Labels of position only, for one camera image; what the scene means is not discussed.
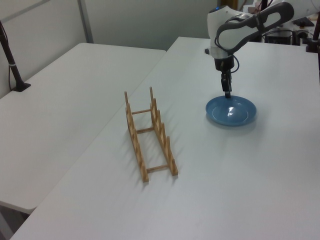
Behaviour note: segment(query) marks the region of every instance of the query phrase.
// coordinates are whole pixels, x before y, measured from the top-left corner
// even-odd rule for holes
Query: white tabletop
[[[133,111],[147,109],[153,87],[178,177],[163,170],[142,182],[122,106],[12,240],[319,239],[318,56],[245,45],[232,93],[258,117],[226,127],[206,118],[206,103],[224,94],[209,44],[179,38],[129,98]],[[146,165],[160,165],[154,133],[139,137]]]
[[[165,51],[81,43],[0,100],[0,205],[41,203]]]

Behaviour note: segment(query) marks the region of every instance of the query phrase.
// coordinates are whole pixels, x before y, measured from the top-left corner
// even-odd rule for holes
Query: blue bowl
[[[255,120],[256,106],[240,96],[218,96],[211,99],[205,106],[207,116],[218,124],[241,126]]]

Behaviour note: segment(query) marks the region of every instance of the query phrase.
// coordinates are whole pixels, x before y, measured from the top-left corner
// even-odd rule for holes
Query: floor
[[[28,216],[28,214],[0,206],[0,240],[9,240]]]

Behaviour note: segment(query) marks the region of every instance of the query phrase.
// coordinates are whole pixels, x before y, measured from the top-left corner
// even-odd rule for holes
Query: cable
[[[259,8],[261,7],[261,5],[262,5],[262,1],[261,1],[260,4],[258,5],[258,7],[255,8],[253,14],[256,14],[256,13],[259,12]]]
[[[232,71],[232,72],[231,72],[232,74],[234,74],[236,71],[238,71],[238,70],[239,70],[239,68],[240,68],[240,63],[239,63],[238,58],[236,58],[236,56],[235,56],[235,55],[232,55],[232,56],[233,56],[233,58],[236,60],[236,63],[238,64],[238,67],[236,68],[236,70],[234,70],[234,71]]]
[[[271,1],[269,2],[268,7],[272,4],[273,1],[274,1],[274,0],[271,0]]]
[[[281,33],[281,32],[290,32],[290,33],[293,33],[294,31],[292,31],[292,30],[274,30],[274,31],[268,31],[267,33],[263,34],[262,37],[265,37],[265,36],[270,35],[270,34]]]
[[[10,83],[10,66],[9,66],[9,78],[8,78],[8,82],[9,82],[9,89],[10,89],[10,91],[12,91],[11,83]]]
[[[1,25],[1,29],[2,29],[2,31],[3,31],[3,33],[4,33],[4,36],[5,36],[6,42],[8,43],[8,42],[9,42],[9,40],[8,40],[8,36],[7,36],[7,33],[6,33],[6,30],[5,30],[4,26],[2,26],[2,25]]]

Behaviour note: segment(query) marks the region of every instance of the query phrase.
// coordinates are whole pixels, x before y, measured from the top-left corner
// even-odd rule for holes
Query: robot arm
[[[267,31],[302,17],[320,12],[320,0],[275,0],[271,6],[255,15],[217,7],[207,17],[211,39],[210,53],[215,67],[222,72],[225,97],[230,98],[233,54],[249,40]]]

